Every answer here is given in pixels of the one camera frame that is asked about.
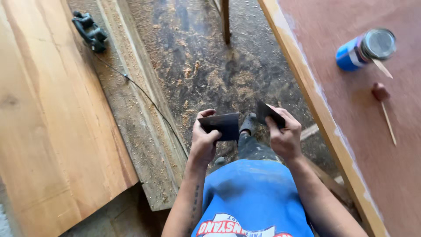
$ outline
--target hand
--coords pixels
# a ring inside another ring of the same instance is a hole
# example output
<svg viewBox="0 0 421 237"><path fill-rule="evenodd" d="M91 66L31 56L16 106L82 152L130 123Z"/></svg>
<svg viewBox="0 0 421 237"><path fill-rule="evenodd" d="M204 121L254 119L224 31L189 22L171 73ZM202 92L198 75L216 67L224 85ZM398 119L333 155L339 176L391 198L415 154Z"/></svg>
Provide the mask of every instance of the hand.
<svg viewBox="0 0 421 237"><path fill-rule="evenodd" d="M208 117L215 113L216 110L214 109L200 111L197 114L197 119ZM218 132L218 130L206 133L197 119L193 125L192 148L190 149L189 160L195 165L206 168L215 157L216 140L222 136L222 133Z"/></svg>
<svg viewBox="0 0 421 237"><path fill-rule="evenodd" d="M301 123L286 109L275 108L271 105L269 107L285 119L285 128L279 130L271 117L265 118L266 124L270 129L270 147L285 161L301 156Z"/></svg>

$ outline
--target dirty floor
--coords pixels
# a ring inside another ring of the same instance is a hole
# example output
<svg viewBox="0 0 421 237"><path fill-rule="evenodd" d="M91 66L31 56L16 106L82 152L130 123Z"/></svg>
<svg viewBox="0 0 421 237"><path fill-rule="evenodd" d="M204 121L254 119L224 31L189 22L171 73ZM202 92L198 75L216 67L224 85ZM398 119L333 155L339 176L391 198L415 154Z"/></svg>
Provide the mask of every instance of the dirty floor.
<svg viewBox="0 0 421 237"><path fill-rule="evenodd" d="M303 129L314 124L266 18L256 1L231 0L231 45L211 1L128 0L136 28L189 150L198 111L255 111L255 98L282 106ZM268 131L257 137L268 143ZM338 170L319 133L303 141L305 154L331 176ZM235 142L219 143L217 157L233 161Z"/></svg>

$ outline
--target can lid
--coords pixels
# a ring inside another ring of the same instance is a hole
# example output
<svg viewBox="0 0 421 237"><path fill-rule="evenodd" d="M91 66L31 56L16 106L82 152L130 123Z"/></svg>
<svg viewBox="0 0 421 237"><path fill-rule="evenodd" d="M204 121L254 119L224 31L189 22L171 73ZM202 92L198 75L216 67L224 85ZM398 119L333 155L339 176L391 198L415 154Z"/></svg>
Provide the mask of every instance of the can lid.
<svg viewBox="0 0 421 237"><path fill-rule="evenodd" d="M390 30L372 29L365 34L363 44L369 57L384 60L396 51L395 41Z"/></svg>

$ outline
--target black power tool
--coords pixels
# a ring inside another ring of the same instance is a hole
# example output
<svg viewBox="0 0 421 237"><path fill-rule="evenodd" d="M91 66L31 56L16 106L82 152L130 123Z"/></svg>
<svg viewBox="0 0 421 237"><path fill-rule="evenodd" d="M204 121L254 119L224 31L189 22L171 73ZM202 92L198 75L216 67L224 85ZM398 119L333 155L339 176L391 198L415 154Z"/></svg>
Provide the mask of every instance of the black power tool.
<svg viewBox="0 0 421 237"><path fill-rule="evenodd" d="M82 14L79 11L73 12L72 22L85 42L91 46L96 53L104 51L104 40L107 38L105 30L100 28L89 13Z"/></svg>

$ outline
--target black cable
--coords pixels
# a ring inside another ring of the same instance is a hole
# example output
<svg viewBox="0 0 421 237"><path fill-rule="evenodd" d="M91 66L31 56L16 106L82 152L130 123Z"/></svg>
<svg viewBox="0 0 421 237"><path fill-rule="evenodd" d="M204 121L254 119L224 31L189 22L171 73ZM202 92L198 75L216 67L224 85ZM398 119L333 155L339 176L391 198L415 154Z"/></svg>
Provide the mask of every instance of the black cable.
<svg viewBox="0 0 421 237"><path fill-rule="evenodd" d="M168 122L167 118L161 113L161 111L158 109L158 106L155 104L155 102L153 102L153 100L149 97L149 95L136 83L134 82L132 79L130 79L127 74L123 74L120 71L118 71L117 69L113 68L110 64L108 64L106 61L102 60L100 57L98 57L94 52L92 52L92 54L98 59L100 60L102 63L104 63L107 67L113 69L114 71L116 71L118 74L124 76L127 80L131 81L133 84L135 84L135 86L137 88L139 88L143 94L149 99L149 101L153 104L153 106L157 109L158 113L162 116L162 118L165 120L165 122L167 122L167 124L170 126L171 131L173 132L173 134L175 135L175 137L177 138L177 141L180 143L181 147L183 148L183 144L181 143L179 137L177 136L176 132L173 129L173 126L171 126L170 122Z"/></svg>

